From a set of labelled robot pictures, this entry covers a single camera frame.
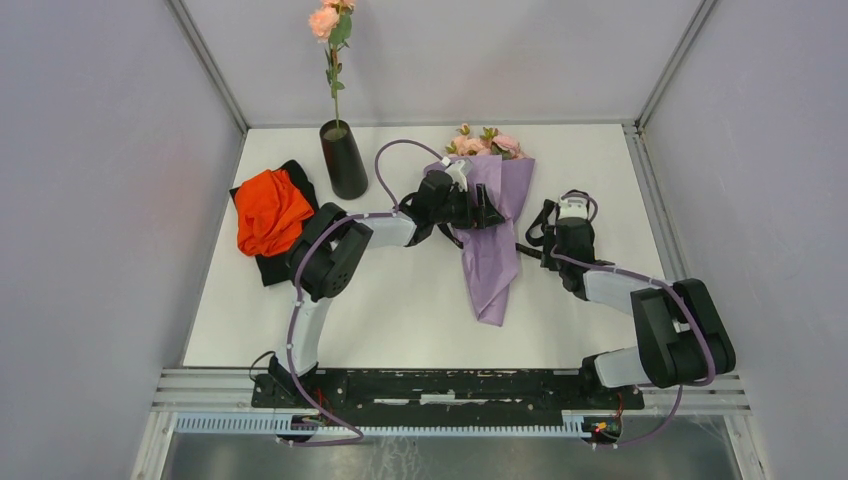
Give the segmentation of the black ribbon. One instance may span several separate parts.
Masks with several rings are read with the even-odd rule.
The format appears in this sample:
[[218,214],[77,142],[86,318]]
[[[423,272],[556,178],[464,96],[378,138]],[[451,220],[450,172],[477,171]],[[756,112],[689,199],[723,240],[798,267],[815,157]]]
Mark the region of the black ribbon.
[[544,251],[539,250],[539,247],[544,246],[545,228],[557,207],[558,204],[553,200],[545,200],[543,202],[542,209],[525,232],[526,244],[515,244],[515,249],[519,254],[536,260],[542,260],[544,258]]

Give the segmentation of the orange cloth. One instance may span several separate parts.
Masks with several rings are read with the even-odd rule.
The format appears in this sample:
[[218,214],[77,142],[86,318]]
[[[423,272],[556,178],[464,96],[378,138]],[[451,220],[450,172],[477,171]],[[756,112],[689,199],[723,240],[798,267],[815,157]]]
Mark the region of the orange cloth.
[[283,169],[265,170],[245,181],[234,195],[237,247],[246,256],[287,252],[314,209]]

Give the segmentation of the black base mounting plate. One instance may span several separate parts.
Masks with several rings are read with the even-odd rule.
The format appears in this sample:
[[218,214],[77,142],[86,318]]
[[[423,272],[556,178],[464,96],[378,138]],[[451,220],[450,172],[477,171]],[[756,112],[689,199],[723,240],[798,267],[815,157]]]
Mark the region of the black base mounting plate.
[[376,370],[317,368],[300,379],[285,370],[256,376],[254,408],[320,404],[364,427],[559,426],[565,411],[642,410],[633,388],[609,389],[576,370]]

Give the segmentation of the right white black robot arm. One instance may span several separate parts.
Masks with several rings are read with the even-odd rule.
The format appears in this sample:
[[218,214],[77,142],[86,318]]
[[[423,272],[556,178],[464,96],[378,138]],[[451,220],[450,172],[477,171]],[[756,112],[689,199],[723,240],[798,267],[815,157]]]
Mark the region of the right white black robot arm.
[[577,392],[585,405],[606,406],[619,387],[701,386],[735,369],[735,348],[703,281],[670,282],[596,259],[587,219],[546,221],[540,230],[541,264],[566,291],[633,320],[635,346],[584,359]]

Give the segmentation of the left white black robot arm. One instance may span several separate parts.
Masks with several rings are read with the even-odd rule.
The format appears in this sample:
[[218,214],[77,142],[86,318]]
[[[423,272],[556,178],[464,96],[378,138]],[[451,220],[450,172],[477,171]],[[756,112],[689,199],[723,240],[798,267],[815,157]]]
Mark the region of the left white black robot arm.
[[367,250],[416,246],[434,228],[484,231],[505,223],[486,185],[438,170],[426,173],[418,189],[388,212],[353,214],[323,205],[287,254],[295,297],[284,343],[268,367],[278,397],[295,408],[312,399],[309,374],[318,366],[327,313]]

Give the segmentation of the purple paper flower bouquet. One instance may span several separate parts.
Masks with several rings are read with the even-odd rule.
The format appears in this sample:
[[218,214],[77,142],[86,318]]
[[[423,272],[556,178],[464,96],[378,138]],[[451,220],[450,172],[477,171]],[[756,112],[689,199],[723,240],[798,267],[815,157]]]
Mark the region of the purple paper flower bouquet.
[[515,227],[523,211],[535,169],[535,160],[515,138],[496,127],[477,134],[464,123],[445,146],[447,156],[464,160],[471,194],[486,189],[490,204],[504,222],[484,229],[449,231],[462,244],[462,265],[476,320],[500,327],[504,323],[509,289],[520,273]]

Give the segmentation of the pink rose stem in vase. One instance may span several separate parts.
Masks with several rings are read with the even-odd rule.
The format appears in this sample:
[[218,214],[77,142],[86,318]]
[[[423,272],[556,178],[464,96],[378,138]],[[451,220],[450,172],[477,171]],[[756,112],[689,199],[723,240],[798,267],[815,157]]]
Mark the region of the pink rose stem in vase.
[[345,85],[339,79],[343,70],[339,54],[342,49],[349,47],[353,29],[352,15],[355,8],[354,0],[324,0],[307,20],[312,35],[318,42],[325,45],[324,55],[327,63],[325,77],[334,107],[334,119],[325,137],[331,140],[342,138],[346,132],[346,128],[341,125],[339,110],[339,92],[345,89]]

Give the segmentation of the black cylindrical vase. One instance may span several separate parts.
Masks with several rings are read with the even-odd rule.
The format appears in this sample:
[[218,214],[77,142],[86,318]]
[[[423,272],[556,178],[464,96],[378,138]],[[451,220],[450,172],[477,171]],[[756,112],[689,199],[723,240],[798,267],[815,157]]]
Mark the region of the black cylindrical vase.
[[354,200],[368,189],[368,176],[350,126],[330,120],[319,131],[322,152],[335,195]]

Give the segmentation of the black cloth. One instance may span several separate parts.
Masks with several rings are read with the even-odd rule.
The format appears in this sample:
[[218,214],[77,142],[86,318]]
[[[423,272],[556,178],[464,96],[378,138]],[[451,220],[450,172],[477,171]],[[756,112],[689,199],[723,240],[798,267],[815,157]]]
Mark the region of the black cloth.
[[[317,210],[319,209],[315,187],[313,183],[309,180],[305,170],[302,168],[300,163],[292,159],[273,170],[277,169],[286,170],[290,174],[292,181],[303,192],[308,202],[312,205],[315,215]],[[234,195],[240,186],[234,187],[230,190],[230,197],[232,199],[233,205]],[[308,222],[314,217],[314,215],[304,223],[303,231]],[[288,265],[287,260],[287,254],[291,250],[291,248],[283,254],[279,254],[272,257],[247,256],[255,260],[256,265],[259,269],[260,278],[263,286],[268,287],[289,281],[291,279],[292,270],[291,267]]]

